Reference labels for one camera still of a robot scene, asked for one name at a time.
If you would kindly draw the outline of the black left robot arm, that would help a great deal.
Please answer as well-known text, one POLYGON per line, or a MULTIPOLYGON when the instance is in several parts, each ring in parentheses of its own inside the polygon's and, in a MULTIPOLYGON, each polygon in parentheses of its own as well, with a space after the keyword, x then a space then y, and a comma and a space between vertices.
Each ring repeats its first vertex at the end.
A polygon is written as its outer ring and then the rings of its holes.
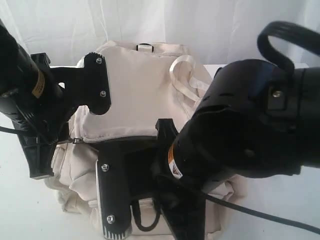
POLYGON ((0 24, 0 112, 13 128, 27 160, 29 176, 40 180, 54 175, 52 159, 56 146, 69 140, 68 121, 76 107, 54 79, 46 54, 33 59, 0 24))

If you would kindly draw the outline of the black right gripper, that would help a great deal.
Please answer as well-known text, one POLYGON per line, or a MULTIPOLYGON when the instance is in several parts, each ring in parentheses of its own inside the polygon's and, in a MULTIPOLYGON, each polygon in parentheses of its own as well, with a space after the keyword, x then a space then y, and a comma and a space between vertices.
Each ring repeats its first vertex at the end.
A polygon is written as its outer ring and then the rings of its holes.
POLYGON ((215 156, 213 120, 189 120, 177 131, 173 120, 156 123, 158 152, 152 175, 158 202, 176 240, 206 238, 205 195, 225 180, 225 167, 215 156))

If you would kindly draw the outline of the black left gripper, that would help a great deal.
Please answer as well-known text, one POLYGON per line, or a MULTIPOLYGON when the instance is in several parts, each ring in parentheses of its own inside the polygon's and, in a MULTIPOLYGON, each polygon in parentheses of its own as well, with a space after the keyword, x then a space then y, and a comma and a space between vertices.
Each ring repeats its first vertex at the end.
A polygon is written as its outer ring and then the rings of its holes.
POLYGON ((29 177, 34 180, 54 175, 51 166, 56 146, 70 140, 69 119, 75 113, 75 101, 67 94, 36 99, 31 95, 10 97, 17 111, 14 128, 27 160, 29 177))

